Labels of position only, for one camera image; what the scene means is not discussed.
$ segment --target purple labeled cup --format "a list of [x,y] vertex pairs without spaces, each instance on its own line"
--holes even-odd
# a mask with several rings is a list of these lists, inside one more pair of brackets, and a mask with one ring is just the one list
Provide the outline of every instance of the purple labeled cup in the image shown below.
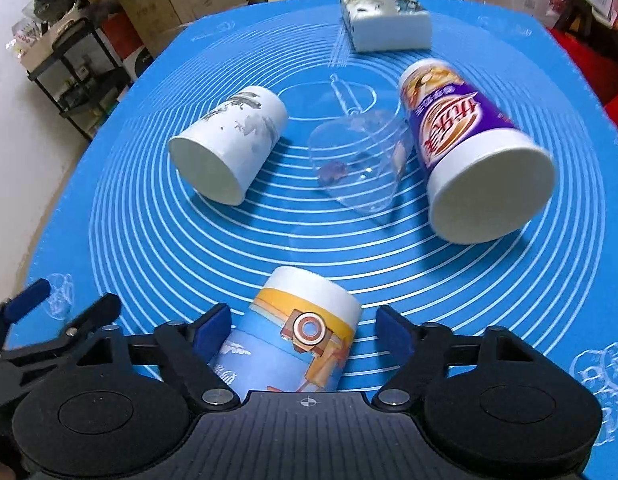
[[449,64],[420,60],[404,71],[399,89],[439,237],[495,240],[546,205],[555,184],[549,153]]

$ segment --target white tissue box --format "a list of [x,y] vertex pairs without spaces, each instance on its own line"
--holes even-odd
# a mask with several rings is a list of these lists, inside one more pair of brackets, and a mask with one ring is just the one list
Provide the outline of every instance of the white tissue box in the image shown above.
[[428,50],[431,16],[417,0],[340,0],[356,52]]

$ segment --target blue silicone mat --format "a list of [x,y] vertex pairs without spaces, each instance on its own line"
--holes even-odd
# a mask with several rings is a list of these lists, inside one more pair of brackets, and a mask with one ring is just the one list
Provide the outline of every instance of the blue silicone mat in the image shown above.
[[[276,267],[304,267],[364,305],[342,389],[373,392],[395,370],[374,338],[380,304],[466,334],[503,324],[598,396],[604,428],[587,471],[618,479],[618,132],[536,21],[422,3],[433,16],[431,54],[355,54],[337,0],[249,6],[189,27],[81,160],[30,269],[53,295],[10,343],[53,337],[105,292],[122,298],[126,332],[192,320],[219,301],[239,316]],[[437,238],[413,159],[393,208],[370,218],[317,188],[309,133],[351,108],[398,112],[400,74],[429,55],[451,62],[553,155],[554,195],[519,232],[468,247]],[[253,84],[278,93],[291,120],[243,205],[218,205],[179,178],[167,140]]]

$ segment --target transparent plastic cup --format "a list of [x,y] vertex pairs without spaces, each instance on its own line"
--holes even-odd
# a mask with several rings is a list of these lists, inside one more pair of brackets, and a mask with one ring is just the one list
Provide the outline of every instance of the transparent plastic cup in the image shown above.
[[319,186],[346,208],[371,214],[393,202],[413,136],[403,118],[374,110],[321,124],[308,147]]

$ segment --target circular pad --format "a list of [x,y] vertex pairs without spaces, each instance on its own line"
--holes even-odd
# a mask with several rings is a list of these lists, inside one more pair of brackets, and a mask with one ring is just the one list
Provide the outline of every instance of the circular pad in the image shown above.
[[134,413],[134,405],[115,392],[87,392],[67,400],[58,412],[60,423],[83,434],[102,434],[118,430]]
[[20,403],[12,427],[23,454],[45,471],[120,476],[175,449],[189,410],[167,384],[92,365],[50,376]]
[[601,411],[553,366],[498,362],[430,384],[424,421],[433,444],[482,474],[547,478],[578,469]]

